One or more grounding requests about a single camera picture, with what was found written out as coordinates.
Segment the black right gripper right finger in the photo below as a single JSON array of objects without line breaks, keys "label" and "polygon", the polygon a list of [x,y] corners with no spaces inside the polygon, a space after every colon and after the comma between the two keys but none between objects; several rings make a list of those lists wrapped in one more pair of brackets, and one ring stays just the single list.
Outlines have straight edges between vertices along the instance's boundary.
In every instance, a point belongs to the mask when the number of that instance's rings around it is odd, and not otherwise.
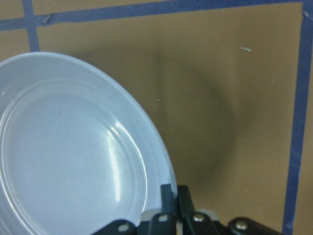
[{"label": "black right gripper right finger", "polygon": [[197,211],[188,186],[178,186],[178,206],[184,235],[280,235],[268,226],[247,217],[236,217],[223,225],[213,216]]}]

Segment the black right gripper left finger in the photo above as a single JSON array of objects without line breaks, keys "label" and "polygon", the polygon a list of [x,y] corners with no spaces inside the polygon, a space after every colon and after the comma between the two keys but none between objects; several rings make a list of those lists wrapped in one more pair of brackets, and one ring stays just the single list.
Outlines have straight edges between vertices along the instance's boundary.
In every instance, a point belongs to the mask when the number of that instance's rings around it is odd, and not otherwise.
[{"label": "black right gripper left finger", "polygon": [[177,233],[177,203],[171,186],[161,185],[161,209],[151,219],[134,225],[129,220],[115,220],[95,232],[96,235],[175,235]]}]

